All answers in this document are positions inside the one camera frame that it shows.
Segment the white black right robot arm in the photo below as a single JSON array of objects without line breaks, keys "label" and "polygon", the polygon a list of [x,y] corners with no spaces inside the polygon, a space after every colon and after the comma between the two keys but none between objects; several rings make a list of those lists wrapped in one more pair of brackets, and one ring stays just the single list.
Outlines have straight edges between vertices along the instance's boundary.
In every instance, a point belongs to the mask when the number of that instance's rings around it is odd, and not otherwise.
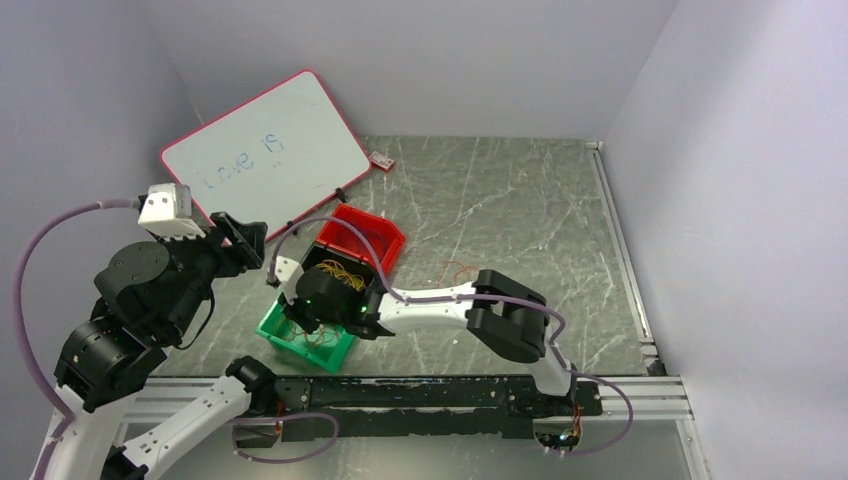
[{"label": "white black right robot arm", "polygon": [[542,406],[562,414],[578,399],[570,365],[554,339],[546,298],[491,269],[474,281],[429,290],[390,290],[373,277],[357,290],[329,273],[294,264],[274,270],[278,303],[286,318],[312,333],[332,325],[374,340],[416,329],[464,329],[497,356],[527,367]]}]

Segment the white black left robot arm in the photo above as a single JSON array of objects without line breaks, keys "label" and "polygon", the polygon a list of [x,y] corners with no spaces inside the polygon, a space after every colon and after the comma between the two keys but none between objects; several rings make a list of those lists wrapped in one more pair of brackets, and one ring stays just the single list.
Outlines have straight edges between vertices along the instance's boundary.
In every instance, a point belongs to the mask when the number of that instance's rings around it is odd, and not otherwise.
[{"label": "white black left robot arm", "polygon": [[88,321],[63,345],[50,392],[54,415],[36,479],[157,479],[209,434],[244,415],[278,407],[276,378],[259,360],[234,360],[189,405],[147,433],[116,444],[126,412],[166,349],[183,348],[217,278],[260,268],[267,227],[224,212],[211,225],[168,240],[160,234],[119,250],[95,278]]}]

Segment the green plastic bin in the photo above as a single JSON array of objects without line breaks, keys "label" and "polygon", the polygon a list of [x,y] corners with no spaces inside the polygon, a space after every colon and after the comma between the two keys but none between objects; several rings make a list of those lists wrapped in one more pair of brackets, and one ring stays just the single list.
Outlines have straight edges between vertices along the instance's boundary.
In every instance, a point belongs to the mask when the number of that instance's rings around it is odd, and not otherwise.
[{"label": "green plastic bin", "polygon": [[336,325],[322,325],[315,333],[304,333],[287,320],[280,305],[273,304],[254,332],[277,353],[292,354],[321,369],[336,373],[355,337]]}]

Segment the black plastic bin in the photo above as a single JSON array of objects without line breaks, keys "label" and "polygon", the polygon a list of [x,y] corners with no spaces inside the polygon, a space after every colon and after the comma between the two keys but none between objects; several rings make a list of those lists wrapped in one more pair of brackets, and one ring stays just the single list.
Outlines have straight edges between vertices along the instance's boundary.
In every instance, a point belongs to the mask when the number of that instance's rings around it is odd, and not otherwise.
[{"label": "black plastic bin", "polygon": [[301,265],[305,271],[318,268],[356,291],[365,290],[377,277],[375,268],[362,258],[320,244],[314,244],[308,249]]}]

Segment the pink framed whiteboard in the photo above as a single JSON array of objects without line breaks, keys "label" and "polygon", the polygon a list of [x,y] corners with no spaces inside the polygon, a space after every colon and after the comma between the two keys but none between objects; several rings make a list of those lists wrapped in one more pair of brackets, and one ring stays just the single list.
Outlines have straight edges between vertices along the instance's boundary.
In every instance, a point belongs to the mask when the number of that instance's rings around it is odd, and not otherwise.
[{"label": "pink framed whiteboard", "polygon": [[320,77],[303,70],[164,147],[160,161],[206,217],[280,233],[371,168]]}]

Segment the red plastic bin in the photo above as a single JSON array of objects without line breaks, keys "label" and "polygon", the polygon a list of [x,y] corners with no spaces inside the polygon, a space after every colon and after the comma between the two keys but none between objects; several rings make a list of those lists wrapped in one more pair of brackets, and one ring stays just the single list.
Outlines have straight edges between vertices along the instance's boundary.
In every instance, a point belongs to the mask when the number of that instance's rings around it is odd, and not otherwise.
[{"label": "red plastic bin", "polygon": [[391,272],[406,243],[392,221],[347,204],[337,205],[331,217],[350,224],[363,239],[343,225],[326,222],[315,238],[319,244],[362,258],[373,267],[380,263],[386,275]]}]

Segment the small red white box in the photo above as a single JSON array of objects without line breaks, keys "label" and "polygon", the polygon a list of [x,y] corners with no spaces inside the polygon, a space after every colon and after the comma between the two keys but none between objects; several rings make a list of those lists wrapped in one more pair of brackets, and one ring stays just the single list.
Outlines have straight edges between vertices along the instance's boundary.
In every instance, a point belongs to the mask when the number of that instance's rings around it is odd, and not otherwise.
[{"label": "small red white box", "polygon": [[393,159],[377,151],[372,152],[368,156],[368,160],[373,167],[385,173],[390,172],[395,166],[395,161]]}]

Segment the black base frame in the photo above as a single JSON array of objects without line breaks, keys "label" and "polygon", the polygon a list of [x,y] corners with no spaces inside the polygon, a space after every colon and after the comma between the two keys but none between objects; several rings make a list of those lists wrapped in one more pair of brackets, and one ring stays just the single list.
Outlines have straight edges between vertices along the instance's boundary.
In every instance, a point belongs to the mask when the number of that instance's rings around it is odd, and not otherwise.
[{"label": "black base frame", "polygon": [[338,438],[497,435],[531,439],[547,422],[565,427],[603,412],[599,386],[572,383],[541,393],[527,374],[449,376],[279,376],[242,381],[245,418],[282,442]]}]

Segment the aluminium table edge rail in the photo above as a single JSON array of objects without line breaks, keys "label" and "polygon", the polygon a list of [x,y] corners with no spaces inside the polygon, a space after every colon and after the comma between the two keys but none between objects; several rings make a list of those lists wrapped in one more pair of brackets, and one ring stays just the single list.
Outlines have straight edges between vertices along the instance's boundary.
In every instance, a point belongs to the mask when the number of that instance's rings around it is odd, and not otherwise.
[{"label": "aluminium table edge rail", "polygon": [[614,195],[604,168],[601,156],[602,142],[587,141],[585,146],[590,158],[590,164],[594,172],[597,186],[600,191],[604,215],[612,238],[619,269],[621,271],[631,317],[636,328],[642,364],[644,365],[648,376],[667,376],[667,369],[661,358],[656,339],[648,320],[640,287],[633,268],[631,256],[628,251],[617,207],[615,205]]}]

